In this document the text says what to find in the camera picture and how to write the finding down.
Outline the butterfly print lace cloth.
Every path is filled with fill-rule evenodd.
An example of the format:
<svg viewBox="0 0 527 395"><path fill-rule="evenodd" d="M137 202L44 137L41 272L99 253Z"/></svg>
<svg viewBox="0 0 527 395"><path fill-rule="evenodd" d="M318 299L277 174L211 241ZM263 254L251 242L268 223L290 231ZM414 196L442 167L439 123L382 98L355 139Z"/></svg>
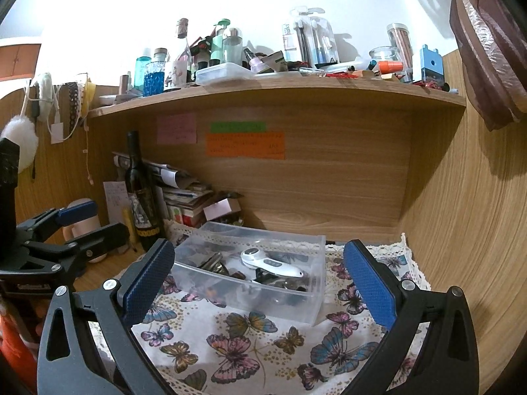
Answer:
<svg viewBox="0 0 527 395"><path fill-rule="evenodd" d="M374 353L374 322L343 262L325 241L325 290L313 325L218 306L178 288L170 274L132 329L180 394L339 394Z"/></svg>

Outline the white handwritten note paper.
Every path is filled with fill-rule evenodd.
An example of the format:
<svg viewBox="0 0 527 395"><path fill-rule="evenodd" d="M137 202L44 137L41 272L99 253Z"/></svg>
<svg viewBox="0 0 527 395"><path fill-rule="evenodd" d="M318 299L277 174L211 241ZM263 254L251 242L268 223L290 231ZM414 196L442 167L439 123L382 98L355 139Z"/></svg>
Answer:
<svg viewBox="0 0 527 395"><path fill-rule="evenodd" d="M129 196L124 181L103 183L108 219L111 224L123 223L123 210L129 208Z"/></svg>

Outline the white handheld massager device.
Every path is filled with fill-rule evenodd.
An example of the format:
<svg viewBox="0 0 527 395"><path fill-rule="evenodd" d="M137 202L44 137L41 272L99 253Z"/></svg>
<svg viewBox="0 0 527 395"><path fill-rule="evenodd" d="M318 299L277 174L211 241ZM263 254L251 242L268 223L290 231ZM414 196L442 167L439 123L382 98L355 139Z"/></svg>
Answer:
<svg viewBox="0 0 527 395"><path fill-rule="evenodd" d="M259 268L278 277L302 278L304 272L289 263L271 258L264 250L250 247L240 253L242 263L248 268Z"/></svg>

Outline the wooden shelf board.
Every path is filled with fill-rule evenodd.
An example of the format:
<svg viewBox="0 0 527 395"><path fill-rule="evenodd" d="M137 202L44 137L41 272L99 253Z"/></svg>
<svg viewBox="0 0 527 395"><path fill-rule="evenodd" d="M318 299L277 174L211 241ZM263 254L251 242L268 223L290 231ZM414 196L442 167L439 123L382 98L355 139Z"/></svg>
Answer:
<svg viewBox="0 0 527 395"><path fill-rule="evenodd" d="M434 109L460 110L464 97L438 89L424 88L383 79L342 79L286 76L261 76L252 79L219 81L149 97L142 97L88 112L90 118L120 112L192 111L227 107L292 106L306 104L322 107L387 108L395 111Z"/></svg>

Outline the blue patterned glass bottle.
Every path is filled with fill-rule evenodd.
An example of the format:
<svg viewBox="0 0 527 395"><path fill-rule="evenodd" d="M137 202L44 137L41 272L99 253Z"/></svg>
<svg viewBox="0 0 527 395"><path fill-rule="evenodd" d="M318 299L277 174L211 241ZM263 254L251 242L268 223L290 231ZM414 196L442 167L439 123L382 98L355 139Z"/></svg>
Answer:
<svg viewBox="0 0 527 395"><path fill-rule="evenodd" d="M144 75L143 95L162 94L164 90L164 70L168 51L165 47L158 47L153 52L151 61L147 64Z"/></svg>

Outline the white labelled bottle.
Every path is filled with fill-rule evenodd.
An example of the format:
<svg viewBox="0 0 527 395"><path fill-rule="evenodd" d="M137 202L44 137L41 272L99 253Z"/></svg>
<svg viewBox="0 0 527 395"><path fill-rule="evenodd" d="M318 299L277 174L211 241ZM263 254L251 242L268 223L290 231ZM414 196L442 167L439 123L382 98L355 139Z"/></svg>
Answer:
<svg viewBox="0 0 527 395"><path fill-rule="evenodd" d="M177 24L177 36L169 50L166 63L165 86L167 89L184 88L188 84L191 52L188 45L188 19L181 18Z"/></svg>

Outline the pink satin curtain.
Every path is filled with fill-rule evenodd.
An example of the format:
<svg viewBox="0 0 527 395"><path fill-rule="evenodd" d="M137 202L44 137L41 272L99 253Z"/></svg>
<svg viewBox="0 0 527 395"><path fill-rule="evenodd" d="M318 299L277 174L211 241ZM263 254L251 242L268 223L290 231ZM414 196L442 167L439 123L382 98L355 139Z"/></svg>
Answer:
<svg viewBox="0 0 527 395"><path fill-rule="evenodd" d="M504 0L452 0L449 23L488 130L526 119L526 36Z"/></svg>

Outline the small white card box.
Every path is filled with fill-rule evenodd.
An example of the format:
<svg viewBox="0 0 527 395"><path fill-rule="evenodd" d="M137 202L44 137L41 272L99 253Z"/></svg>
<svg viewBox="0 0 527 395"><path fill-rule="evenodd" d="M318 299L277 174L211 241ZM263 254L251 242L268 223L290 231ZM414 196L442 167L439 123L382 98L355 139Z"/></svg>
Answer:
<svg viewBox="0 0 527 395"><path fill-rule="evenodd" d="M205 207L203 212L207 221L214 221L241 211L237 199L225 198Z"/></svg>

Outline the black lace headband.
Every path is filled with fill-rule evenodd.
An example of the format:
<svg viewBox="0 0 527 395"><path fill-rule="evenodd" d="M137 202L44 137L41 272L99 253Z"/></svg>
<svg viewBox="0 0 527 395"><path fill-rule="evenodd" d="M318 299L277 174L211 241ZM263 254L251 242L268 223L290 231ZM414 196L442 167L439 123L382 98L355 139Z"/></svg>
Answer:
<svg viewBox="0 0 527 395"><path fill-rule="evenodd" d="M80 89L79 84L77 82L67 82L66 87L68 90L69 101L69 130L70 134L72 134L78 126L80 119Z"/></svg>

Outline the clear lidded plastic container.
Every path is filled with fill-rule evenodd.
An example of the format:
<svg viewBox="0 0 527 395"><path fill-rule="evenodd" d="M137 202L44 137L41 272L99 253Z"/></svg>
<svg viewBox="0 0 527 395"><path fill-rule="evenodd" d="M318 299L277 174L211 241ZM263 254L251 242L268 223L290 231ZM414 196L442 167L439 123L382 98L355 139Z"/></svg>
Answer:
<svg viewBox="0 0 527 395"><path fill-rule="evenodd" d="M235 79L252 79L255 76L250 69L236 63L222 63L196 72L196 83L200 86Z"/></svg>

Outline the metal whisk head massager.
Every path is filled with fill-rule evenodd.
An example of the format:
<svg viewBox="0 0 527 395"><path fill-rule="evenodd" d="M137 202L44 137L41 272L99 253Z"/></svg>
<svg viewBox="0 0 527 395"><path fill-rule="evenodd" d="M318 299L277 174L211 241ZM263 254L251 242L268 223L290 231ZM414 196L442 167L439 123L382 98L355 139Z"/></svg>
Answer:
<svg viewBox="0 0 527 395"><path fill-rule="evenodd" d="M204 271L208 271L208 272L212 272L212 273L216 273L216 274L220 274L224 276L227 276L229 274L228 269L225 267L225 265L222 262L222 253L220 252L215 252L208 259L205 259L199 265L199 268Z"/></svg>

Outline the white fluffy pompom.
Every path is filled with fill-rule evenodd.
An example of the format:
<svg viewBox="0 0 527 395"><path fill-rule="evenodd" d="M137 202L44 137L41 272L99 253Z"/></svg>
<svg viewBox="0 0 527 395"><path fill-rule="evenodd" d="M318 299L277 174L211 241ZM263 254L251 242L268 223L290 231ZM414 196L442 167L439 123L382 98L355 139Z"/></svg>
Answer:
<svg viewBox="0 0 527 395"><path fill-rule="evenodd" d="M34 161L39 146L35 124L25 115L14 116L4 127L1 138L7 138L19 146L18 173L22 173Z"/></svg>

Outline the yellow tube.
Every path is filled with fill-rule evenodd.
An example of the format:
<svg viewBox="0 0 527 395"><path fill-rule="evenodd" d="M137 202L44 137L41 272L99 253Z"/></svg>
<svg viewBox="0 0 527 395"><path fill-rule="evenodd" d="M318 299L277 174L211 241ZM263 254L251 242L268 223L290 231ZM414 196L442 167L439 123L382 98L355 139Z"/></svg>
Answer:
<svg viewBox="0 0 527 395"><path fill-rule="evenodd" d="M133 221L133 213L130 207L124 207L122 209L123 223L129 230L129 242L131 246L135 246L138 242L136 229Z"/></svg>

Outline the green sticky note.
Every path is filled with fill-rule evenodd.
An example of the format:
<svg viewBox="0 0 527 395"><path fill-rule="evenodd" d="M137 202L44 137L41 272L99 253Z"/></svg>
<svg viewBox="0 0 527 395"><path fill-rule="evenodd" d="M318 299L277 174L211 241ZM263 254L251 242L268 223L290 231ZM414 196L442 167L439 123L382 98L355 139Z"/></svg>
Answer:
<svg viewBox="0 0 527 395"><path fill-rule="evenodd" d="M210 126L213 134L264 133L267 126L264 121L217 121Z"/></svg>

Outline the pink sticky note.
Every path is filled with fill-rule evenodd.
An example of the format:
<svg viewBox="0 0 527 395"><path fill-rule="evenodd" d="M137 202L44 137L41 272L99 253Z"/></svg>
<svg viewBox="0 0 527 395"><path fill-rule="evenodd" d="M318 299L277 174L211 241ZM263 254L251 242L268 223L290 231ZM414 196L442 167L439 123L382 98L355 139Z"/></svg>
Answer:
<svg viewBox="0 0 527 395"><path fill-rule="evenodd" d="M156 120L156 139L159 145L193 145L197 143L195 113L159 116Z"/></svg>

